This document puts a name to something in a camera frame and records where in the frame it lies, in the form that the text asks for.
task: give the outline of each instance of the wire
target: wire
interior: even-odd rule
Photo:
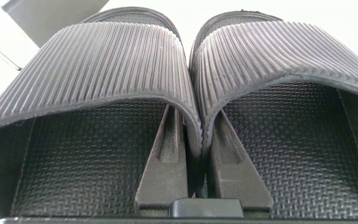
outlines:
[[[11,59],[9,59],[7,56],[5,56],[2,52],[0,52],[0,57],[4,62],[6,62],[8,65],[10,65],[12,68],[14,68],[17,71],[21,71],[22,68],[17,66]]]

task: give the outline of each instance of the rubber material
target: rubber material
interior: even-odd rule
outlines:
[[[130,101],[37,118],[10,217],[133,217],[164,109]]]
[[[180,41],[162,27],[73,25],[55,34],[0,96],[0,127],[113,101],[162,100],[183,113],[191,150],[198,156],[200,119],[187,73]]]
[[[358,94],[358,57],[308,24],[251,22],[222,27],[205,38],[194,60],[204,149],[211,145],[217,113],[252,91],[309,80]]]
[[[271,218],[358,219],[355,114],[327,87],[358,94],[358,57],[308,24],[227,21],[195,43],[190,63],[203,154],[218,142],[212,127],[223,109],[238,135],[227,138],[240,140],[272,194]],[[198,37],[216,28],[205,26]],[[230,150],[224,158],[238,162]]]
[[[196,40],[193,43],[191,48],[190,55],[190,75],[194,73],[193,71],[193,52],[196,52],[200,47],[202,41],[209,36],[215,30],[233,24],[242,24],[245,22],[260,22],[260,21],[280,21],[280,18],[263,14],[261,12],[251,12],[251,11],[234,11],[234,12],[225,12],[214,16],[201,27],[200,31],[198,31]]]
[[[274,198],[272,218],[358,219],[358,147],[335,88],[286,83],[223,110]]]
[[[190,148],[200,154],[193,89],[171,31],[96,22],[55,34],[0,96],[0,218],[133,215],[166,103],[184,115]]]
[[[143,7],[120,7],[99,12],[86,18],[85,22],[133,22],[137,24],[152,24],[167,28],[180,40],[179,32],[173,22],[161,12]]]
[[[332,221],[332,220],[241,220],[241,219],[220,219],[220,218],[176,218],[176,219],[64,219],[64,218],[9,218],[0,220],[0,224],[64,224],[64,223],[84,223],[84,224],[113,224],[113,223],[166,223],[166,224],[192,224],[192,223],[230,223],[230,224],[356,224],[358,221]]]

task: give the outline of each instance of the textured footbed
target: textured footbed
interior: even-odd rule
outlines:
[[[335,88],[291,82],[223,110],[274,199],[272,218],[358,219],[358,147]]]
[[[164,109],[132,101],[37,118],[11,216],[133,216]]]

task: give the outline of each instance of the gray slide sandal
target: gray slide sandal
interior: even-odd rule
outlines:
[[[0,96],[0,218],[164,217],[189,196],[182,116],[194,157],[201,123],[183,48],[133,9],[62,29]]]
[[[249,217],[358,220],[358,56],[316,26],[229,12],[190,64],[209,197]]]

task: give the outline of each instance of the ribbed texture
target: ribbed texture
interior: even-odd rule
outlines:
[[[176,106],[190,147],[201,125],[180,41],[146,24],[77,24],[56,33],[0,96],[0,126],[58,111],[143,98]]]
[[[358,92],[358,57],[316,26],[251,22],[214,31],[195,60],[195,92],[204,143],[217,112],[247,92],[289,80],[311,80]]]

